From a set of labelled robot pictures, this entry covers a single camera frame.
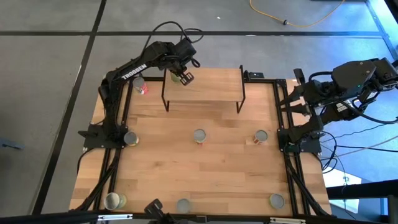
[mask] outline yellow cable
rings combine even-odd
[[[256,8],[254,8],[254,6],[253,6],[253,4],[252,4],[251,1],[252,1],[252,0],[250,0],[250,7],[251,7],[254,11],[256,11],[256,12],[262,14],[262,15],[268,16],[268,17],[270,17],[270,18],[273,18],[273,19],[275,19],[275,20],[277,20],[277,21],[280,21],[280,22],[283,23],[283,24],[284,24],[284,22],[286,21],[286,20],[279,19],[278,17],[272,16],[272,15],[270,15],[270,14],[266,14],[265,12],[261,12],[261,11],[257,10]],[[313,24],[304,25],[304,26],[302,26],[302,25],[295,25],[295,24],[292,24],[292,23],[289,23],[289,22],[286,22],[286,24],[287,24],[287,25],[290,25],[290,26],[292,26],[292,27],[298,27],[298,28],[306,28],[306,27],[314,26],[315,24],[318,24],[319,22],[322,22],[324,19],[326,19],[327,17],[329,17],[330,15],[332,15],[332,14],[336,11],[336,9],[338,9],[345,1],[346,1],[346,0],[342,0],[342,1],[340,2],[340,4],[339,4],[337,7],[335,7],[334,10],[332,10],[332,11],[329,12],[325,17],[323,17],[322,19],[320,19],[320,20],[314,22]]]

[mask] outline wooden tabletop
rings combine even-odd
[[[164,98],[169,101],[242,101],[242,75],[238,68],[189,68],[195,79],[187,86],[166,73]]]
[[[297,83],[287,80],[287,84],[291,92]],[[235,104],[214,101],[176,102],[166,112],[160,97],[162,82],[147,82],[147,86],[146,95],[134,92],[131,99],[127,125],[140,142],[122,150],[115,192],[125,194],[127,204],[120,211],[142,213],[149,202],[159,198],[164,212],[178,213],[176,201],[187,198],[194,214],[292,215],[277,142],[272,85],[245,84],[246,101],[240,114]],[[93,122],[102,119],[103,105],[98,98]],[[306,120],[294,114],[295,124]],[[193,141],[196,129],[206,131],[202,146]],[[268,133],[268,140],[260,146],[252,143],[258,129]],[[83,158],[70,208],[79,206],[96,185],[103,154],[103,149],[97,149]],[[307,188],[330,213],[319,162],[311,154],[300,157]],[[295,192],[302,212],[297,186]],[[272,208],[271,194],[283,195],[285,207]]]

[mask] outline gray floor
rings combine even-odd
[[[258,1],[255,6],[297,24],[308,24],[333,9],[337,2]],[[0,30],[91,30],[100,0],[0,2]],[[264,31],[377,31],[362,2],[347,2],[329,19],[308,29],[282,26],[250,10],[248,1],[145,1],[108,0],[100,30],[152,30],[157,24],[175,20],[184,27],[203,30]],[[172,26],[163,30],[175,30]],[[29,213],[44,166],[57,133],[70,90],[78,72],[87,37],[0,37],[0,137],[26,145],[23,151],[0,148],[0,217]],[[44,212],[66,211],[76,178],[76,162],[83,138],[77,131],[87,128],[97,87],[103,75],[130,58],[137,57],[146,37],[97,37],[50,186]],[[153,41],[176,42],[178,37],[157,36]],[[293,78],[302,68],[309,75],[331,70],[350,60],[387,57],[378,37],[245,37],[206,36],[195,44],[202,67],[239,67],[264,72],[268,78]],[[158,76],[155,69],[145,72]],[[367,113],[393,119],[397,92],[386,93]],[[373,127],[361,118],[332,123],[334,135]],[[396,127],[340,138],[339,144],[370,146],[397,135]],[[397,149],[397,141],[386,148]],[[396,155],[363,151],[341,158],[350,174],[371,181],[396,179]]]

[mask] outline wooden table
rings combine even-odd
[[[287,80],[288,91],[296,84]],[[125,194],[127,204],[120,211],[142,213],[149,202],[159,198],[164,212],[177,213],[176,201],[187,198],[194,214],[292,215],[283,155],[277,142],[272,85],[246,83],[246,102],[240,114],[235,104],[227,101],[175,102],[166,112],[160,97],[162,82],[147,82],[147,86],[146,95],[136,91],[132,94],[127,125],[140,137],[140,143],[121,153],[115,192]],[[102,119],[103,105],[98,97],[93,122]],[[306,120],[294,114],[295,124]],[[207,133],[202,146],[193,141],[196,129]],[[258,129],[269,136],[260,146],[252,143]],[[103,155],[104,149],[96,149],[82,159],[70,208],[79,206],[96,185]],[[319,162],[311,154],[300,157],[307,188],[330,213]],[[295,192],[302,213],[297,186]],[[269,197],[274,193],[284,196],[284,208],[270,206]]]

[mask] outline black floor stripe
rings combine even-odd
[[[380,37],[380,32],[324,32],[324,31],[203,31],[195,32],[188,31],[188,35],[256,35],[256,36],[376,36]],[[148,36],[148,35],[181,35],[180,31],[99,31],[96,33],[97,36]]]
[[[398,60],[398,54],[397,51],[395,50],[394,46],[392,45],[390,38],[388,36],[388,34],[386,33],[386,31],[383,28],[383,25],[381,24],[376,12],[374,11],[371,3],[369,1],[365,2],[366,6],[369,9],[370,14],[372,15],[373,21],[376,24],[377,28],[379,29],[379,32],[382,34],[381,37],[384,40],[384,43],[386,43],[386,46],[388,48],[388,51],[390,51],[390,54],[392,55],[392,58],[394,60]]]
[[[101,4],[99,5],[99,10],[98,10],[95,22],[94,22],[92,33],[96,32],[98,30],[98,27],[100,26],[100,22],[101,22],[102,15],[104,13],[105,5],[106,5],[106,0],[102,0]],[[79,69],[78,75],[76,77],[75,84],[72,88],[72,92],[69,97],[67,108],[65,110],[65,113],[63,114],[62,122],[58,129],[57,137],[55,138],[55,142],[53,144],[50,161],[49,161],[49,164],[45,171],[45,175],[44,175],[42,184],[40,186],[39,194],[37,195],[37,200],[33,207],[33,211],[32,211],[33,215],[38,215],[42,212],[42,209],[43,209],[43,206],[45,203],[45,198],[47,196],[47,192],[49,191],[51,180],[52,180],[52,177],[53,177],[53,174],[55,171],[55,167],[57,166],[58,158],[61,153],[62,144],[63,144],[63,141],[65,140],[65,135],[67,133],[70,118],[72,117],[72,112],[73,112],[73,108],[75,106],[76,99],[77,99],[77,96],[79,93],[81,81],[83,80],[83,76],[85,74],[88,59],[90,57],[91,50],[93,49],[94,40],[95,40],[95,35],[91,35],[90,38],[88,39],[86,50],[85,50],[85,53],[83,54],[83,59],[81,60],[80,69]]]
[[[180,31],[0,31],[0,36],[148,36],[181,35]],[[256,36],[355,36],[381,37],[382,32],[374,31],[188,31],[188,35],[256,35]]]
[[[0,36],[88,36],[94,34],[91,31],[18,31],[18,30],[7,30],[0,31]]]

